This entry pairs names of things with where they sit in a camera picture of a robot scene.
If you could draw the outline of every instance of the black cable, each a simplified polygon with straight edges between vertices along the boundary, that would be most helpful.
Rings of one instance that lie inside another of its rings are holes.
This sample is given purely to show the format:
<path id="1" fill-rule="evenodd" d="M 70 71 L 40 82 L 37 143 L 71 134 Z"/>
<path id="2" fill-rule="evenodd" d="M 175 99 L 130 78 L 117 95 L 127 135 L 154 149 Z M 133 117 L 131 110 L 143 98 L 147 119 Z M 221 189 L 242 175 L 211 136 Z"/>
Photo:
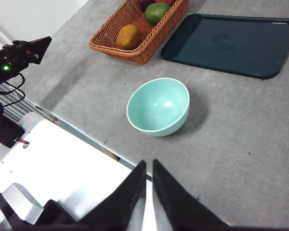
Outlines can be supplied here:
<path id="1" fill-rule="evenodd" d="M 12 85 L 12 84 L 10 84 L 10 83 L 8 83 L 8 82 L 6 82 L 6 84 L 10 85 L 10 86 L 13 87 L 13 88 L 17 88 L 17 87 L 15 87 L 14 85 Z M 15 102 L 13 102 L 13 103 L 6 104 L 6 105 L 4 105 L 3 107 L 10 106 L 10 105 L 13 105 L 13 104 L 15 104 L 15 103 L 18 103 L 18 102 L 22 101 L 22 100 L 25 98 L 26 94 L 25 94 L 22 90 L 20 90 L 20 89 L 18 89 L 18 88 L 17 88 L 17 90 L 20 91 L 20 92 L 23 94 L 22 98 L 19 99 L 19 100 L 17 100 L 17 101 L 15 101 Z"/>
<path id="2" fill-rule="evenodd" d="M 15 87 L 14 85 L 11 85 L 11 84 L 9 84 L 8 82 L 4 82 L 4 83 L 6 83 L 6 84 L 8 84 L 8 85 L 10 85 L 10 86 L 12 86 L 12 87 L 14 87 L 15 89 L 14 90 L 11 90 L 11 91 L 1 91 L 0 90 L 0 95 L 8 95 L 8 94 L 11 94 L 12 92 L 14 92 L 14 91 L 16 91 L 16 90 L 19 90 L 19 88 L 25 83 L 25 77 L 21 74 L 21 73 L 18 73 L 18 75 L 20 75 L 21 76 L 21 78 L 23 79 L 22 80 L 22 82 L 21 82 L 21 84 L 20 85 L 18 85 L 17 87 Z"/>

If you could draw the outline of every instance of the green led light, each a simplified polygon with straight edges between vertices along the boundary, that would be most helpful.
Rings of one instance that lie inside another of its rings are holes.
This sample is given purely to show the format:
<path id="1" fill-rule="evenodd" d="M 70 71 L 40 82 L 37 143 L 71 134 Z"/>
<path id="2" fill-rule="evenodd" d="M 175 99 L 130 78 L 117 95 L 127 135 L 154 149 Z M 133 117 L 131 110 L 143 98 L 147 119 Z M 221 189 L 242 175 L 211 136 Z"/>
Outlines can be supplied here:
<path id="1" fill-rule="evenodd" d="M 3 70 L 4 70 L 4 71 L 9 71 L 9 70 L 10 70 L 10 67 L 9 67 L 8 65 L 5 65 L 5 66 L 3 66 Z"/>

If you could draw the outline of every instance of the lime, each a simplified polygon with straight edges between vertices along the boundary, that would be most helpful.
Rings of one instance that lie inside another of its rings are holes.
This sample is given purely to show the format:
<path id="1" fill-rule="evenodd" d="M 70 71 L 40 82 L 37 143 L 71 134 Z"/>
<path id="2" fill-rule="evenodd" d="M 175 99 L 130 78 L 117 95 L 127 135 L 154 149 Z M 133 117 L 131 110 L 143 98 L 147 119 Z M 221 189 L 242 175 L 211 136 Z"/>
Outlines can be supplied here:
<path id="1" fill-rule="evenodd" d="M 150 4 L 144 12 L 144 17 L 149 24 L 155 26 L 165 16 L 170 7 L 168 3 L 163 1 Z"/>

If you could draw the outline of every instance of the bowl rim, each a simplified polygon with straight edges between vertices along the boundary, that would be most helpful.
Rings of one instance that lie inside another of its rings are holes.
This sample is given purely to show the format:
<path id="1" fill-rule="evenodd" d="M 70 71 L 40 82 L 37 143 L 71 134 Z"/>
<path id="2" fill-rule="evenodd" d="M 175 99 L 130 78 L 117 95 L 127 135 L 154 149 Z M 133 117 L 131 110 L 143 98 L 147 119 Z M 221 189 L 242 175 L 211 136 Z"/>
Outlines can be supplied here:
<path id="1" fill-rule="evenodd" d="M 183 88 L 185 89 L 186 93 L 187 93 L 187 99 L 188 99 L 188 104 L 186 105 L 185 109 L 184 109 L 184 112 L 174 121 L 172 122 L 171 124 L 163 127 L 163 128 L 160 128 L 160 129 L 156 129 L 156 130 L 146 130 L 146 129 L 142 129 L 142 128 L 139 128 L 138 126 L 134 125 L 134 123 L 131 121 L 130 117 L 129 117 L 129 113 L 128 113 L 128 108 L 129 108 L 129 105 L 130 105 L 130 102 L 131 102 L 131 99 L 133 98 L 133 96 L 136 94 L 136 92 L 138 92 L 142 87 L 144 87 L 145 85 L 147 85 L 148 83 L 151 83 L 151 82 L 155 82 L 155 81 L 158 81 L 158 80 L 162 80 L 162 79 L 170 79 L 170 80 L 173 80 L 173 81 L 176 81 L 178 82 L 179 84 L 181 84 L 183 86 Z M 144 83 L 143 85 L 141 85 L 139 88 L 137 88 L 136 91 L 134 91 L 134 93 L 131 95 L 128 103 L 127 103 L 127 106 L 126 106 L 126 117 L 127 117 L 127 120 L 129 121 L 129 123 L 134 127 L 136 128 L 137 130 L 139 131 L 143 131 L 143 132 L 147 132 L 147 133 L 154 133 L 154 132 L 159 132 L 159 131 L 163 131 L 163 130 L 166 130 L 170 127 L 172 127 L 173 125 L 175 125 L 186 113 L 186 111 L 189 109 L 189 105 L 190 105 L 190 97 L 189 97 L 189 91 L 187 89 L 187 87 L 184 85 L 184 83 L 182 83 L 181 81 L 175 79 L 175 78 L 169 78 L 169 77 L 162 77 L 162 78 L 155 78 L 153 80 L 150 80 L 146 83 Z"/>

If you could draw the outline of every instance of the basket rim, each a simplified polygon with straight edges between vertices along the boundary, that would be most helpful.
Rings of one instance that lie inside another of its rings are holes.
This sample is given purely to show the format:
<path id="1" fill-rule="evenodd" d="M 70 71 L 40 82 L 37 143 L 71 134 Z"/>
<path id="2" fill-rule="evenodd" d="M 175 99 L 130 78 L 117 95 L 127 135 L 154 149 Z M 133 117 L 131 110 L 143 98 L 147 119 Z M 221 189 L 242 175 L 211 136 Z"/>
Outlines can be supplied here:
<path id="1" fill-rule="evenodd" d="M 101 28 L 93 35 L 93 37 L 89 41 L 89 46 L 91 48 L 97 48 L 99 51 L 112 51 L 113 54 L 117 55 L 122 55 L 124 54 L 125 57 L 133 57 L 135 55 L 138 55 L 142 53 L 152 42 L 152 40 L 155 38 L 154 35 L 156 35 L 166 24 L 166 22 L 169 20 L 169 18 L 175 13 L 175 11 L 183 4 L 184 1 L 188 0 L 177 0 L 169 9 L 169 11 L 166 13 L 166 15 L 162 18 L 162 20 L 152 29 L 150 34 L 147 35 L 147 37 L 143 40 L 143 42 L 134 50 L 127 51 L 127 50 L 122 50 L 119 48 L 113 48 L 113 47 L 107 47 L 107 46 L 102 46 L 102 45 L 97 45 L 93 43 L 92 41 L 97 37 L 97 35 L 100 33 L 101 29 L 106 26 L 109 21 L 111 21 L 115 16 L 116 13 L 121 10 L 125 4 L 127 4 L 130 0 L 125 0 L 119 8 L 108 18 L 108 20 L 101 26 Z"/>

